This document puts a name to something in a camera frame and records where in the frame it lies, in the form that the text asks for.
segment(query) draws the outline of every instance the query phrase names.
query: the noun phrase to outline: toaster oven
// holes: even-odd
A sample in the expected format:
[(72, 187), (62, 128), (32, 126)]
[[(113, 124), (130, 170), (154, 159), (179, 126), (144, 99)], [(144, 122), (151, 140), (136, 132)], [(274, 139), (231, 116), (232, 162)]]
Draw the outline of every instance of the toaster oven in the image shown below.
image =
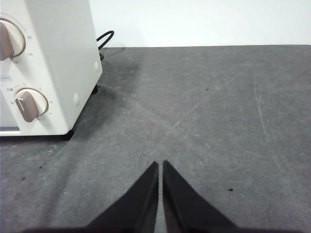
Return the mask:
[(89, 2), (0, 4), (0, 135), (68, 133), (103, 72)]

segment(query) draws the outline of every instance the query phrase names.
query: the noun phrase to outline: oven knob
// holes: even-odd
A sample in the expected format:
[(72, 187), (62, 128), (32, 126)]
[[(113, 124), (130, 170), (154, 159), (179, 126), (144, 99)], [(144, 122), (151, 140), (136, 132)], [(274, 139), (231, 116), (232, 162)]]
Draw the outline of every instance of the oven knob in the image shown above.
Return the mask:
[(0, 19), (0, 60), (12, 58), (25, 49), (25, 38), (13, 23)]
[(27, 122), (32, 122), (48, 109), (46, 98), (40, 92), (29, 88), (22, 89), (17, 93), (15, 103)]

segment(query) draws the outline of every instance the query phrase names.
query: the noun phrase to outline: white wall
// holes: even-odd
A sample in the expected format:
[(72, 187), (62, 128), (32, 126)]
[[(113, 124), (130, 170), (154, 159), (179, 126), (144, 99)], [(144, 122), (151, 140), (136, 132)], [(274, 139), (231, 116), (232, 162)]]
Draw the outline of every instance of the white wall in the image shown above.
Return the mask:
[(90, 0), (108, 47), (311, 44), (311, 0)]

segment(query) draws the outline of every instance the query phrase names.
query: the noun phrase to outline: cable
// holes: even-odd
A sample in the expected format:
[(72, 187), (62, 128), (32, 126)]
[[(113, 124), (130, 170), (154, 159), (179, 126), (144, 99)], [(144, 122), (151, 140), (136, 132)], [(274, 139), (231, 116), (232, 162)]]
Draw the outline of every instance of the cable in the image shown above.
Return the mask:
[(98, 37), (98, 38), (96, 39), (96, 41), (99, 41), (99, 40), (101, 40), (102, 38), (104, 38), (105, 36), (107, 36), (107, 35), (109, 35), (109, 34), (110, 34), (110, 36), (109, 36), (101, 45), (98, 46), (98, 50), (100, 50), (105, 44), (108, 43), (108, 41), (113, 37), (113, 35), (115, 34), (115, 32), (114, 32), (114, 31), (108, 31), (108, 32), (102, 34), (100, 37)]

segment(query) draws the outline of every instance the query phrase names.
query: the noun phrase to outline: gray table surface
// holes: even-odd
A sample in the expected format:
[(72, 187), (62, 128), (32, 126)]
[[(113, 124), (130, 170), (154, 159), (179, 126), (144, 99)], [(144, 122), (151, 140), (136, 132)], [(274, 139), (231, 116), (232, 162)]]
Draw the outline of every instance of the gray table surface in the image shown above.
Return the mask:
[(165, 159), (237, 225), (311, 232), (311, 46), (103, 53), (69, 142), (1, 139), (1, 232), (84, 226)]

